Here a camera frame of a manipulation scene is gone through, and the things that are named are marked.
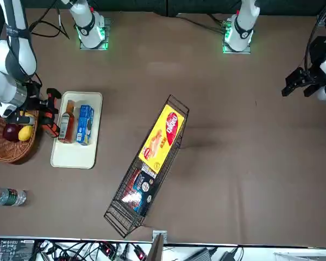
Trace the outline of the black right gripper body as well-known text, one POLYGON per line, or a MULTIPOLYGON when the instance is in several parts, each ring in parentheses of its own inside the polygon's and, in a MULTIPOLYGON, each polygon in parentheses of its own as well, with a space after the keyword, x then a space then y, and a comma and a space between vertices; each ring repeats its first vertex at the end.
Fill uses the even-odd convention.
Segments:
POLYGON ((23 84, 27 91, 27 97, 23 103, 23 110, 41 110, 40 89, 42 87, 38 82, 26 82, 23 84))

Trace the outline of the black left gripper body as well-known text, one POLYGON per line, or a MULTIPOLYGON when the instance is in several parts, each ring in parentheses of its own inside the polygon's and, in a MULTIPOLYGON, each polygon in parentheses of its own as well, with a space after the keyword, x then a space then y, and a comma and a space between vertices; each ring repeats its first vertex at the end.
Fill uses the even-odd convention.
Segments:
POLYGON ((326 85, 326 76, 320 64, 312 64, 308 69, 302 68, 303 73, 303 83, 301 87, 306 87, 310 85, 318 85, 320 87, 326 85))

